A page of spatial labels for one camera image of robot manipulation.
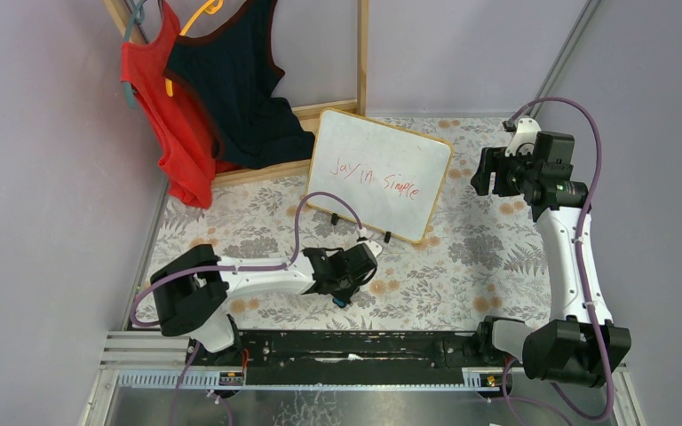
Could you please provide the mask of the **dark navy tank top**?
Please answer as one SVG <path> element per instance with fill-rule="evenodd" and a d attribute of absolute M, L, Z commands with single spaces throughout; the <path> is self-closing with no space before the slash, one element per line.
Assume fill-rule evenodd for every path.
<path fill-rule="evenodd" d="M 313 154 L 313 133 L 288 100 L 274 96 L 285 74 L 272 53 L 276 5 L 247 1 L 212 33 L 178 36 L 164 71 L 203 110 L 215 139 L 213 158 L 247 169 Z"/>

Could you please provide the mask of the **red tank top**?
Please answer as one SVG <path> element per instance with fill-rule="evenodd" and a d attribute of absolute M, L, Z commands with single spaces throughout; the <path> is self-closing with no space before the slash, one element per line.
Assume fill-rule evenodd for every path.
<path fill-rule="evenodd" d="M 162 28 L 154 41 L 123 43 L 121 82 L 128 103 L 141 106 L 162 149 L 158 165 L 170 181 L 169 195 L 187 206 L 207 209 L 216 175 L 241 167 L 212 157 L 215 139 L 202 109 L 187 93 L 167 94 L 163 71 L 180 23 L 167 2 L 162 1 L 161 7 Z"/>

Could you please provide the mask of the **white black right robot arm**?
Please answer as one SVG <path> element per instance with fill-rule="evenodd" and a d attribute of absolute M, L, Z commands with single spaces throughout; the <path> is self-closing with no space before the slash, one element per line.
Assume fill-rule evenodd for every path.
<path fill-rule="evenodd" d="M 631 348 L 630 330 L 615 326 L 602 296 L 589 242 L 591 216 L 583 212 L 589 189 L 572 179 L 575 140 L 541 131 L 535 141 L 487 147 L 471 179 L 479 196 L 521 196 L 543 241 L 551 283 L 549 322 L 487 316 L 474 352 L 484 359 L 513 356 L 528 378 L 599 388 Z"/>

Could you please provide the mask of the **blue black eraser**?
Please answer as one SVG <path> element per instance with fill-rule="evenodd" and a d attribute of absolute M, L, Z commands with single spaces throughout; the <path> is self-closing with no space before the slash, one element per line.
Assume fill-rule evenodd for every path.
<path fill-rule="evenodd" d="M 332 302 L 340 309 L 344 309 L 348 306 L 348 302 L 335 296 L 332 298 Z"/>

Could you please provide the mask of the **floral patterned table mat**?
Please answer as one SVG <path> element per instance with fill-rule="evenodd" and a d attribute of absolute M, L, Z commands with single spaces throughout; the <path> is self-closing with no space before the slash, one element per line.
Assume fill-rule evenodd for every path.
<path fill-rule="evenodd" d="M 470 330 L 486 315 L 544 325 L 551 286 L 540 235 L 519 198 L 479 197 L 470 186 L 480 151 L 504 146 L 498 118 L 395 118 L 393 125 L 441 138 L 455 149 L 437 209 L 417 244 L 385 244 L 373 280 L 346 308 L 329 297 L 283 293 L 226 303 L 241 329 Z M 303 207 L 305 177 L 217 187 L 209 209 L 168 199 L 144 279 L 199 244 L 241 258 L 350 244 L 355 227 Z"/>

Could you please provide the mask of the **yellow framed whiteboard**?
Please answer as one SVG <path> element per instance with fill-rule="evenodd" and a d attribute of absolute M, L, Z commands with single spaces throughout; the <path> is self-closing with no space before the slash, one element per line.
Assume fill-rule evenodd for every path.
<path fill-rule="evenodd" d="M 453 155 L 443 139 L 327 108 L 308 172 L 308 205 L 418 243 Z"/>

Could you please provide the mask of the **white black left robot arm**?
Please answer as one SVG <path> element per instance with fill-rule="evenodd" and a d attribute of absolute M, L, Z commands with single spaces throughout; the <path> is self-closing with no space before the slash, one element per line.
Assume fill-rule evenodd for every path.
<path fill-rule="evenodd" d="M 185 335 L 215 353 L 232 347 L 237 328 L 226 307 L 236 298 L 284 293 L 328 295 L 346 307 L 377 270 L 380 244 L 359 240 L 350 248 L 305 248 L 297 258 L 217 256 L 201 244 L 151 278 L 157 319 L 166 337 Z"/>

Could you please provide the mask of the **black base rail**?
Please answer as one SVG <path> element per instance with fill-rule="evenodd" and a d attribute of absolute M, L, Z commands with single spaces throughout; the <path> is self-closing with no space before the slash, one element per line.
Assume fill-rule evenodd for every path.
<path fill-rule="evenodd" d="M 233 367 L 236 371 L 270 368 L 303 370 L 316 376 L 325 365 L 359 366 L 361 371 L 391 369 L 467 369 L 498 371 L 504 356 L 489 350 L 471 332 L 448 331 L 276 331 L 246 330 L 232 347 L 194 353 L 197 367 Z"/>

